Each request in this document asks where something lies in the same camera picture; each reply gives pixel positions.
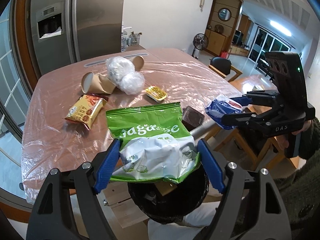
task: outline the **ceiling light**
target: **ceiling light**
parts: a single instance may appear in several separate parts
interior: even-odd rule
[[[291,37],[291,32],[290,32],[288,29],[284,28],[284,27],[283,27],[282,25],[280,25],[279,23],[274,22],[274,21],[270,21],[270,24],[271,24],[271,26],[273,26],[273,27],[275,27],[276,29],[278,29],[279,31],[281,31],[283,34]]]

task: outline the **television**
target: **television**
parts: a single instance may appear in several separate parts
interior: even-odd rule
[[[232,44],[240,46],[242,43],[243,33],[236,31],[235,36],[233,37]]]

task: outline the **round mirror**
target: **round mirror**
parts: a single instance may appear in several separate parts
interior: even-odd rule
[[[218,12],[218,17],[220,20],[226,22],[231,18],[231,11],[228,8],[221,8]]]

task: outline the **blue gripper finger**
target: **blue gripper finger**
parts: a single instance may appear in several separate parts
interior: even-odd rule
[[[107,155],[96,173],[96,183],[93,187],[96,194],[105,189],[109,183],[113,170],[119,160],[120,145],[120,140],[115,139],[107,150]]]
[[[238,98],[230,98],[232,99],[233,101],[236,101],[237,103],[239,103],[241,106],[247,106],[249,104],[252,103],[252,99],[249,98],[249,97],[238,97]]]
[[[220,166],[218,165],[217,161],[215,160],[215,158],[212,156],[212,153],[208,148],[206,141],[204,141],[203,139],[199,140],[197,145],[197,150],[198,152],[200,152],[201,163],[204,167],[205,172],[209,177],[212,187],[214,187],[221,194],[223,194],[226,189],[226,185],[223,182],[224,181],[223,172]]]

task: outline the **dining table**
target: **dining table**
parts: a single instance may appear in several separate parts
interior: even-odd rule
[[[45,74],[33,92],[22,138],[22,181],[29,203],[34,203],[52,168],[61,172],[74,170],[107,150],[113,140],[106,121],[107,110],[157,104],[145,89],[137,95],[127,95],[116,88],[107,95],[108,102],[91,130],[64,119],[83,95],[82,77],[88,72],[107,74],[106,59],[115,56],[142,56],[140,73],[145,78],[144,87],[155,85],[164,90],[168,96],[162,103],[180,102],[181,108],[191,106],[204,114],[204,127],[208,129],[214,122],[205,114],[205,106],[219,94],[230,98],[242,94],[208,66],[178,49],[140,49],[104,55]]]
[[[277,87],[262,74],[238,78],[230,82],[230,84],[233,85],[236,89],[238,89],[243,95],[253,90],[277,90]],[[251,112],[262,114],[263,112],[266,112],[269,109],[271,109],[271,107],[249,105],[248,109]]]

